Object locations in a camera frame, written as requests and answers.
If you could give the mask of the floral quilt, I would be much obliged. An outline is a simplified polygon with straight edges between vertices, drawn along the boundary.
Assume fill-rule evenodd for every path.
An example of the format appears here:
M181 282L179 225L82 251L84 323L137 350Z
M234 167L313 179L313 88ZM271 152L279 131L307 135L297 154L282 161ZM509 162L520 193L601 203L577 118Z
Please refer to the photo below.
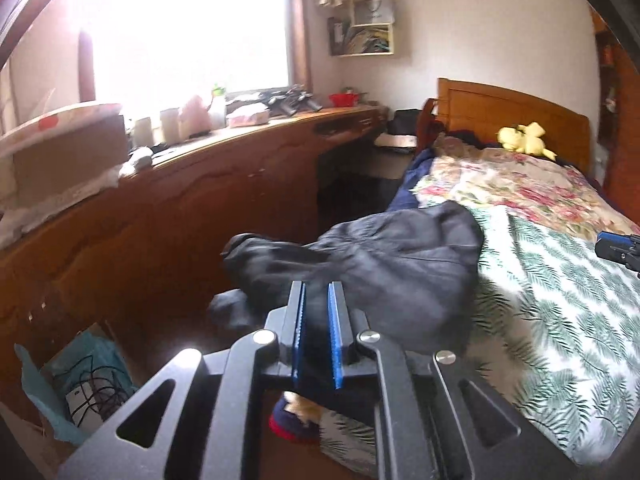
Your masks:
M435 148L427 176L411 189L424 207L453 200L468 207L503 207L546 228L593 242L600 232L639 233L572 166L502 148L479 150L447 139Z

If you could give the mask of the yellow plush toy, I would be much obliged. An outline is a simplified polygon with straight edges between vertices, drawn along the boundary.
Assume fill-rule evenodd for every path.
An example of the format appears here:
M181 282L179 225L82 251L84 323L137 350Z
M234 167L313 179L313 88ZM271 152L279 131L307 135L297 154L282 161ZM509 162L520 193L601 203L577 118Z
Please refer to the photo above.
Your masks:
M542 140L545 134L546 130L538 122L532 122L529 125L503 127L498 131L497 139L502 147L509 152L555 160L555 152L548 150Z

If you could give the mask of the long wooden desk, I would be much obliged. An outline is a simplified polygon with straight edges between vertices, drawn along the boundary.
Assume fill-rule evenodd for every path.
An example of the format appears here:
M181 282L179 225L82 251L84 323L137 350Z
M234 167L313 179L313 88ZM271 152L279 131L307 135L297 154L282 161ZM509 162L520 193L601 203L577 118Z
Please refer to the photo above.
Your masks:
M332 108L233 130L124 177L1 254L1 399L27 408L16 346L47 362L103 323L138 374L206 343L204 310L229 282L228 239L312 240L317 162L380 124L374 107Z

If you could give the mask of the wooden headboard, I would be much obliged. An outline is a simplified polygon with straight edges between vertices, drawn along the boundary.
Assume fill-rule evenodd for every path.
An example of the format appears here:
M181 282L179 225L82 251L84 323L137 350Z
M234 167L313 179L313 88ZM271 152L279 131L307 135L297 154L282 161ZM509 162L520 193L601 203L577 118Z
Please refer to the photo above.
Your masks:
M502 127L536 122L546 147L588 174L591 166L589 119L568 108L515 90L440 78L437 119L447 130L470 130L485 143Z

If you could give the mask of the red blue slipper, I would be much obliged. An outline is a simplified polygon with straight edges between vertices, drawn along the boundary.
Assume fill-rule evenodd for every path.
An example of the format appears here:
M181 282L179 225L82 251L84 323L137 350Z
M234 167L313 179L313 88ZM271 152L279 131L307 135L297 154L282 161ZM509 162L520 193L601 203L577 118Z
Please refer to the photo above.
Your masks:
M269 417L269 428L279 438L303 444L320 440L322 406L297 393L285 391Z

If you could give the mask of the white wall shelf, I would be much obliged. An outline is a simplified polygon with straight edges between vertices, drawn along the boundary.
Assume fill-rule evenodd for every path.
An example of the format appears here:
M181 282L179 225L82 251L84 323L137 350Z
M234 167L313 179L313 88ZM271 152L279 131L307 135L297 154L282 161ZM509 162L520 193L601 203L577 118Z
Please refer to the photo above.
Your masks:
M330 55L338 58L393 55L395 0L342 0L328 18Z

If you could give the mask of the white patterned box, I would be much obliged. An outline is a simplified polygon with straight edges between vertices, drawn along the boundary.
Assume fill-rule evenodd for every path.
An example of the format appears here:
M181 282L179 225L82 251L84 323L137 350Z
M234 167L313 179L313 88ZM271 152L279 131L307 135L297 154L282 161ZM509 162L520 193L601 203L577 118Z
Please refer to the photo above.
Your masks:
M1 137L1 245L82 200L118 185L129 158L120 106L54 110Z

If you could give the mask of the wooden louvered wardrobe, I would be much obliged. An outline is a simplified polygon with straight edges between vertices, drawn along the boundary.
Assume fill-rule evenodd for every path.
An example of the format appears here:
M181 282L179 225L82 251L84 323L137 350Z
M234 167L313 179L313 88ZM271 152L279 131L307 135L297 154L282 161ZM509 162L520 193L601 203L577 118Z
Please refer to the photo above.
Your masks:
M639 71L597 12L591 13L600 68L594 174L607 198L639 220Z

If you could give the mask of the red bowl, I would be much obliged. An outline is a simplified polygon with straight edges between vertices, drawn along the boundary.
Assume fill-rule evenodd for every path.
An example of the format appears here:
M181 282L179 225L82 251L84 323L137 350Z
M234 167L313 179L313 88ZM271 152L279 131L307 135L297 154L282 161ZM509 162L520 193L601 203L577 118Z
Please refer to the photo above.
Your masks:
M360 95L354 92L338 92L329 95L334 107L355 107L359 104Z

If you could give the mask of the black jacket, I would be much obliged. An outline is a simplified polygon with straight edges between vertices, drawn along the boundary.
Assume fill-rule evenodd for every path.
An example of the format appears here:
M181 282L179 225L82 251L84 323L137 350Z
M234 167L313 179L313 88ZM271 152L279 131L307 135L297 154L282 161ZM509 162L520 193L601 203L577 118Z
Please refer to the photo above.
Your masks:
M216 295L207 313L227 330L254 330L302 281L310 336L324 346L328 286L338 281L348 307L402 348L460 353L470 340L483 244L480 224L456 202L370 214L307 245L240 234L222 254L234 287Z

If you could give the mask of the palm leaf bedspread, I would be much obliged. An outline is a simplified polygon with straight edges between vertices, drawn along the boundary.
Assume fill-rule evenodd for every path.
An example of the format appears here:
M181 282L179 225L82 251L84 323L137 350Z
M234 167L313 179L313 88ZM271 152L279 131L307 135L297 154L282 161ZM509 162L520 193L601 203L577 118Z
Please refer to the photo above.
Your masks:
M459 354L573 462L603 463L639 411L638 278L596 240L465 208L484 244Z

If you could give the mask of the wooden chair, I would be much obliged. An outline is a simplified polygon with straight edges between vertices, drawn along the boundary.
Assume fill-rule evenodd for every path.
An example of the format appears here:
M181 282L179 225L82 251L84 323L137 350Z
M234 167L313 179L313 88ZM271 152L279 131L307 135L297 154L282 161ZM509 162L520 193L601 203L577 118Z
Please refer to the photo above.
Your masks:
M420 111L416 122L416 154L419 155L429 148L438 138L444 125L437 119L435 110L438 101L428 99Z

